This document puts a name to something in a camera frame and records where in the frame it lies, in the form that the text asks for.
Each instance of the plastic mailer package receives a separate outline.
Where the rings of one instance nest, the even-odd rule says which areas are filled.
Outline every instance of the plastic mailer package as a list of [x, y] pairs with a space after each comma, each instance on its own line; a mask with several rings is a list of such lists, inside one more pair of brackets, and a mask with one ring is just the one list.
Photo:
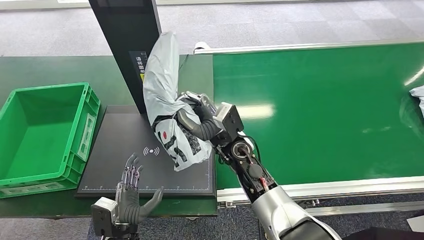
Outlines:
[[177, 121], [177, 111], [184, 109], [191, 120], [201, 123], [187, 103], [176, 100], [179, 64], [179, 47], [175, 33], [162, 33], [147, 60], [143, 95], [150, 125], [173, 159], [175, 171], [208, 160], [212, 152], [209, 141], [200, 140]]

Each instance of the green conveyor belt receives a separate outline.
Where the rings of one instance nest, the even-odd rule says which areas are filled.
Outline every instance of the green conveyor belt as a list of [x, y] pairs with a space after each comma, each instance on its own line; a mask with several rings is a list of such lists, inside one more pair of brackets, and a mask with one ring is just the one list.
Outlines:
[[[424, 176], [424, 44], [217, 54], [215, 102], [245, 112], [245, 133], [280, 184]], [[219, 189], [238, 188], [217, 166]]]

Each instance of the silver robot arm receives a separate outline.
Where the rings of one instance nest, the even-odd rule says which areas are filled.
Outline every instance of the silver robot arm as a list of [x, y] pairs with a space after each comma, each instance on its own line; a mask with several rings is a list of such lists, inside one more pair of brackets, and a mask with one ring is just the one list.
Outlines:
[[[229, 165], [237, 175], [268, 240], [341, 240], [331, 227], [297, 205], [263, 167], [255, 140], [242, 132], [244, 126], [235, 105], [223, 102], [216, 108], [207, 96], [193, 92], [183, 93], [178, 100], [189, 103], [196, 113], [202, 112], [197, 114], [201, 122], [208, 118], [217, 126], [214, 136], [206, 140], [219, 155], [219, 163]], [[177, 114], [177, 118], [189, 130], [200, 128], [186, 121], [184, 114]]]

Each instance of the robot finger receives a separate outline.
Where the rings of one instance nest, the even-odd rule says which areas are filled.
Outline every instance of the robot finger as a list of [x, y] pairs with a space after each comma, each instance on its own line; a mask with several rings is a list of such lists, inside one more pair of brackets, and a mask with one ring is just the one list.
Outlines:
[[146, 202], [146, 204], [144, 204], [143, 206], [140, 206], [140, 211], [139, 211], [139, 218], [144, 218], [147, 217], [147, 215], [149, 215], [154, 208], [156, 208], [159, 203], [161, 203], [162, 201], [162, 197], [164, 196], [164, 188], [159, 188], [158, 190], [156, 190], [156, 192], [154, 192], [153, 197]]

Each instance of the robotic arm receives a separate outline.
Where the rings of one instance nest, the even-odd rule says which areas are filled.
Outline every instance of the robotic arm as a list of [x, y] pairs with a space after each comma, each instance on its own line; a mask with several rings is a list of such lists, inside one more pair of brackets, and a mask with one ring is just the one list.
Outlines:
[[[331, 227], [297, 205], [264, 168], [255, 140], [243, 133], [235, 105], [223, 102], [216, 108], [207, 95], [189, 91], [178, 100], [194, 109], [201, 124], [188, 118], [183, 109], [176, 114], [178, 121], [199, 139], [210, 141], [219, 162], [235, 172], [268, 240], [341, 240]], [[163, 190], [158, 189], [149, 202], [139, 205], [137, 183], [142, 167], [137, 167], [137, 162], [134, 154], [128, 159], [115, 200], [102, 197], [91, 206], [96, 235], [138, 239], [137, 225], [162, 200]]]
[[[189, 101], [202, 125], [207, 121], [214, 122], [217, 129], [212, 128], [211, 133], [216, 134], [208, 139], [205, 139], [202, 131], [192, 133], [210, 140], [220, 162], [229, 165], [235, 172], [269, 240], [341, 239], [331, 227], [297, 205], [264, 168], [256, 142], [243, 133], [244, 126], [235, 105], [223, 102], [216, 108], [206, 95], [192, 92], [183, 93], [179, 99]], [[188, 129], [203, 128], [202, 125], [193, 126], [192, 122], [184, 118], [184, 113], [178, 112], [177, 117]]]

